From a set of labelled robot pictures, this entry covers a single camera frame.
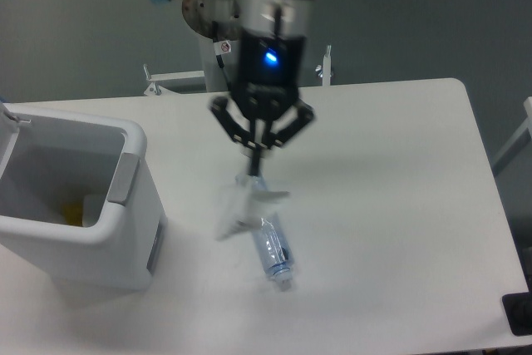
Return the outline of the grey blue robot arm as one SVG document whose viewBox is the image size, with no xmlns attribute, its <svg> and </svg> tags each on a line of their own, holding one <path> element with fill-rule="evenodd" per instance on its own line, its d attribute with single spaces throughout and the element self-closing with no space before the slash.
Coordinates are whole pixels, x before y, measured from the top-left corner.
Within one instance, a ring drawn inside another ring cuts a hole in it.
<svg viewBox="0 0 532 355">
<path fill-rule="evenodd" d="M 248 173 L 257 176 L 265 154 L 314 117 L 298 86 L 313 0 L 180 1 L 200 39 L 210 110 L 249 152 Z"/>
</svg>

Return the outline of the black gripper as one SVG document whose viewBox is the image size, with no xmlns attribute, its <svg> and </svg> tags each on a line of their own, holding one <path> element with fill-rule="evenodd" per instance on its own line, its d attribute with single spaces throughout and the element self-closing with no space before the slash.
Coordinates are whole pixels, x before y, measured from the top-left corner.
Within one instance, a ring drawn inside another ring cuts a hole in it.
<svg viewBox="0 0 532 355">
<path fill-rule="evenodd" d="M 314 121 L 314 109 L 304 101 L 297 102 L 298 75 L 305 43 L 305 37 L 258 37 L 242 31 L 238 73 L 230 95 L 242 115 L 251 121 L 248 130 L 228 111 L 227 96 L 214 96 L 210 101 L 209 110 L 232 142 L 251 152 L 250 176 L 260 175 L 261 159 L 266 150 L 284 147 Z M 279 119 L 291 106 L 295 117 L 274 132 L 270 121 Z M 268 121 L 257 142 L 255 121 L 252 121 L 256 119 Z"/>
</svg>

